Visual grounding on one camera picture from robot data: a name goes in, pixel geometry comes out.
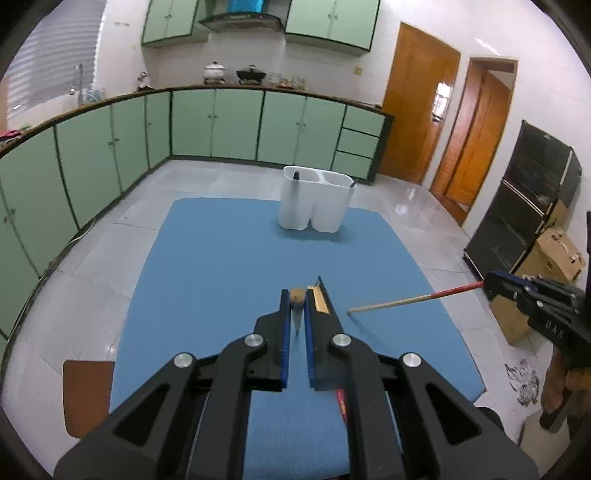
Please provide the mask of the person's right hand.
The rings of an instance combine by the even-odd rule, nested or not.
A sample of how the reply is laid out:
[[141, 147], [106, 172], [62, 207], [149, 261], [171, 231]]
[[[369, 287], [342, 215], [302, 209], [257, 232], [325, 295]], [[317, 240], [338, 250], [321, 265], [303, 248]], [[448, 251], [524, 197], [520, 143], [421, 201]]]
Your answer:
[[546, 413], [553, 413], [562, 405], [565, 390], [579, 394], [574, 416], [581, 417], [590, 412], [590, 368], [569, 366], [566, 357], [554, 346], [541, 396], [541, 405]]

